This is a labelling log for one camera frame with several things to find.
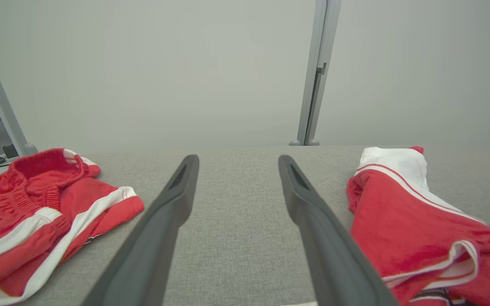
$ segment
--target red garment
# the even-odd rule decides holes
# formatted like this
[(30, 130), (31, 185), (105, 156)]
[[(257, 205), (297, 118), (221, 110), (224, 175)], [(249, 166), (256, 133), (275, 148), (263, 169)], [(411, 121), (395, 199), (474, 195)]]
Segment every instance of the red garment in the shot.
[(142, 211), (132, 188), (91, 178), (100, 171), (52, 149), (18, 159), (0, 176), (0, 305), (25, 300), (89, 239)]
[(347, 192), (351, 234), (402, 304), (446, 288), (490, 305), (490, 227), (428, 191), (422, 148), (365, 149)]

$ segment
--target gray fabric surface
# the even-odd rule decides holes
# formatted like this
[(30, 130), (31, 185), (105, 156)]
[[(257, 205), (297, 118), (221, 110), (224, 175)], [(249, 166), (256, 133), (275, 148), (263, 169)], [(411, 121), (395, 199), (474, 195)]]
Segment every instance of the gray fabric surface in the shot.
[[(298, 304), (315, 300), (297, 227), (277, 169), (292, 156), (350, 228), (345, 188), (364, 147), (269, 147), (87, 156), (114, 186), (132, 186), (148, 207), (187, 153), (200, 157), (192, 215), (177, 238), (165, 305)], [(490, 225), (490, 153), (426, 148), (430, 190)], [(87, 244), (23, 305), (80, 304), (138, 218)]]

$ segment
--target red fabric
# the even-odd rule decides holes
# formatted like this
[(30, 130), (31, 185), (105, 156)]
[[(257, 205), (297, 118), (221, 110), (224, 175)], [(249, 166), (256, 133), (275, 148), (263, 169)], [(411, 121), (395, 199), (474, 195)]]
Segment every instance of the red fabric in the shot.
[[(16, 242), (17, 246), (0, 255), (0, 288), (9, 295), (22, 295), (30, 277), (70, 230), (77, 215), (120, 189), (91, 178), (101, 170), (85, 161), (72, 151), (52, 149), (18, 159), (0, 176), (0, 244), (12, 241), (14, 236), (9, 233), (21, 230), (25, 220), (42, 220), (35, 231), (22, 231), (28, 234), (25, 241)], [(138, 196), (131, 194), (125, 199), (127, 190), (133, 193), (129, 187), (122, 189), (122, 199), (72, 240), (61, 261), (80, 250), (91, 235), (101, 235), (142, 211)], [(42, 207), (50, 208), (51, 217), (54, 213), (59, 216), (51, 220), (38, 215)]]
[[(67, 219), (73, 220), (79, 213), (87, 211), (94, 201), (115, 190), (117, 188), (109, 184), (93, 178), (84, 178), (72, 184), (62, 193), (61, 211)], [(68, 258), (78, 252), (88, 238), (104, 234), (117, 225), (131, 220), (142, 209), (143, 204), (138, 196), (125, 199), (107, 209), (73, 240), (60, 263), (68, 260)], [(21, 296), (28, 280), (51, 251), (52, 248), (0, 280), (0, 288), (10, 296)]]
[(424, 153), (424, 147), (417, 147), (417, 146), (414, 146), (414, 147), (410, 147), (410, 149), (414, 149), (415, 151), (423, 154)]
[[(422, 153), (422, 148), (414, 149)], [(348, 182), (349, 209), (355, 214), (351, 234), (380, 275), (387, 278), (435, 266), (449, 258), (455, 242), (468, 241), (478, 253), (478, 275), (472, 281), (450, 286), (449, 291), (471, 302), (490, 305), (490, 227), (454, 207), (444, 207), (443, 200), (428, 196), (430, 192), (421, 188), (420, 178), (402, 175), (422, 173), (424, 178), (426, 168), (415, 172), (398, 168), (420, 164), (424, 160), (418, 163), (416, 159), (422, 156), (406, 151), (402, 156), (386, 158), (383, 153), (368, 154), (365, 151), (360, 168)], [(472, 260), (471, 257), (465, 252), (453, 264)], [(385, 282), (396, 298), (407, 304), (433, 282), (466, 276), (443, 276), (448, 268), (432, 269), (397, 285), (392, 283), (393, 286), (386, 279)]]

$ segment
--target white wall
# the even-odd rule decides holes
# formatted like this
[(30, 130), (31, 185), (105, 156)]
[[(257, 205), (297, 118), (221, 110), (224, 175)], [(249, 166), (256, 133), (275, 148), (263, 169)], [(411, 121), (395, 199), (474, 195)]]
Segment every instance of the white wall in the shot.
[(0, 1), (0, 79), (40, 150), (287, 145), (314, 9), (314, 0)]
[(490, 1), (342, 1), (315, 138), (490, 146)]

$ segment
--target white stripe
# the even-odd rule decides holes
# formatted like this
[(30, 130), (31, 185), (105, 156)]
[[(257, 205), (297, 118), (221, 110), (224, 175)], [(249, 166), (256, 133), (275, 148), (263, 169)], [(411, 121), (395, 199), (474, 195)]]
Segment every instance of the white stripe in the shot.
[(84, 244), (89, 244), (90, 242), (92, 242), (95, 238), (98, 238), (99, 236), (101, 236), (103, 234), (99, 234), (99, 235), (95, 235), (94, 237), (89, 237), (88, 240), (86, 240), (86, 242), (84, 242)]
[[(386, 276), (386, 277), (383, 277), (383, 281), (385, 281), (385, 283), (387, 284), (387, 286), (389, 288), (393, 288), (393, 287), (403, 283), (404, 281), (407, 281), (408, 279), (410, 279), (410, 277), (413, 277), (415, 275), (420, 275), (422, 273), (427, 273), (427, 272), (431, 272), (431, 271), (439, 271), (439, 270), (443, 270), (443, 269), (446, 269), (448, 267), (451, 267), (453, 265), (453, 263), (457, 259), (459, 259), (461, 257), (461, 255), (464, 254), (465, 252), (468, 253), (468, 255), (470, 256), (470, 259), (473, 262), (473, 268), (474, 268), (473, 274), (465, 276), (463, 278), (454, 279), (454, 280), (434, 281), (433, 283), (430, 283), (426, 287), (424, 287), (423, 290), (434, 289), (434, 288), (446, 286), (446, 285), (443, 285), (443, 286), (439, 285), (440, 283), (441, 284), (452, 283), (453, 285), (466, 283), (466, 282), (470, 281), (471, 279), (473, 279), (478, 274), (478, 253), (476, 252), (474, 245), (471, 244), (469, 241), (466, 241), (466, 240), (460, 240), (457, 242), (453, 242), (453, 245), (451, 245), (451, 248), (449, 249), (449, 256), (448, 256), (447, 260), (444, 260), (444, 261), (437, 263), (435, 265), (428, 266), (428, 267), (425, 267), (423, 269), (419, 269), (416, 271), (402, 273), (399, 275)], [(452, 271), (451, 273), (455, 273), (455, 275), (457, 275), (456, 273), (458, 271), (459, 270), (456, 269), (456, 270)], [(461, 275), (465, 275), (465, 274), (469, 273), (470, 270), (461, 271), (461, 272), (462, 272)]]
[[(446, 280), (446, 281), (443, 279), (440, 279), (440, 280), (437, 280), (437, 281), (430, 283), (430, 285), (428, 285), (427, 287), (424, 287), (424, 290), (461, 285), (463, 283), (468, 283), (469, 281), (473, 280), (478, 275), (478, 269), (479, 269), (479, 267), (478, 267), (478, 253), (476, 252), (476, 248), (474, 247), (474, 244), (472, 244), (469, 241), (463, 240), (462, 242), (464, 242), (464, 248), (466, 248), (468, 254), (470, 254), (470, 258), (472, 259), (472, 262), (468, 263), (468, 266), (462, 267), (461, 271), (457, 271), (457, 272), (460, 272), (459, 275), (463, 275), (463, 277), (457, 278), (457, 279)], [(447, 275), (445, 275), (446, 272), (447, 271), (445, 271), (440, 277), (443, 277), (443, 276), (447, 277)]]
[(426, 160), (414, 149), (381, 149), (367, 147), (360, 157), (358, 168), (369, 164), (382, 164), (397, 171), (407, 181), (414, 182), (428, 190), (426, 183)]
[(443, 298), (441, 296), (421, 296), (419, 298), (416, 297), (416, 298), (410, 300), (410, 302), (415, 302), (416, 300), (443, 300), (443, 301), (445, 301), (445, 304), (447, 306), (449, 306), (449, 300), (446, 298)]
[(458, 300), (451, 300), (451, 302), (453, 303), (453, 305), (455, 305), (455, 304), (464, 304), (464, 303), (466, 303), (466, 299), (465, 298), (460, 298)]
[[(471, 215), (465, 214), (464, 212), (457, 209), (453, 205), (451, 205), (451, 204), (447, 203), (446, 201), (438, 198), (436, 195), (430, 193), (430, 191), (422, 189), (420, 186), (417, 186), (413, 182), (408, 182), (408, 184), (410, 184), (410, 186), (413, 189), (410, 188), (410, 186), (408, 186), (408, 184), (406, 184), (406, 181), (403, 181), (402, 178), (400, 178), (400, 176), (398, 176), (397, 174), (395, 174), (394, 172), (392, 172), (391, 170), (389, 170), (387, 168), (383, 168), (383, 167), (380, 167), (378, 165), (369, 165), (367, 167), (364, 167), (364, 168), (356, 171), (355, 175), (358, 175), (359, 173), (366, 171), (366, 170), (375, 170), (375, 171), (379, 171), (379, 172), (387, 174), (390, 178), (392, 178), (394, 181), (396, 181), (406, 192), (408, 192), (409, 194), (414, 196), (414, 198), (422, 201), (423, 203), (426, 203), (432, 207), (436, 207), (437, 209), (443, 210), (445, 212), (452, 213), (455, 215), (460, 215), (461, 217), (465, 217), (467, 219), (470, 219), (470, 220), (482, 223), (484, 225), (487, 225), (487, 223), (485, 223), (484, 221), (482, 221), (478, 218), (472, 217)], [(436, 203), (436, 204), (438, 204), (438, 205), (432, 204), (430, 201), (425, 200), (425, 198)]]
[(474, 271), (474, 260), (470, 258), (465, 261), (461, 261), (460, 263), (454, 263), (449, 268), (447, 268), (447, 270), (445, 270), (444, 273), (442, 273), (439, 277), (459, 277), (461, 275), (467, 275), (472, 271)]
[(95, 201), (87, 211), (76, 215), (71, 229), (62, 237), (57, 246), (29, 279), (22, 296), (8, 296), (0, 289), (0, 306), (21, 302), (35, 294), (46, 283), (56, 266), (58, 266), (58, 263), (60, 263), (60, 260), (73, 240), (107, 208), (133, 196), (136, 196), (136, 193), (132, 187), (121, 187)]
[(0, 238), (0, 255), (23, 244), (43, 225), (47, 225), (62, 215), (50, 207), (38, 209), (31, 217), (15, 226), (8, 234)]
[[(74, 157), (78, 155), (77, 153), (75, 153), (74, 151), (71, 151), (69, 149), (64, 149), (64, 157), (66, 159), (69, 159), (70, 160), (70, 163), (76, 163), (77, 161), (74, 160)], [(82, 157), (80, 156), (80, 159), (82, 159), (82, 162), (87, 164), (87, 165), (97, 165), (95, 162), (87, 159), (86, 157)]]
[(80, 159), (82, 159), (82, 162), (85, 163), (85, 164), (87, 164), (87, 165), (97, 165), (95, 162), (87, 159), (86, 157), (82, 157), (81, 156)]

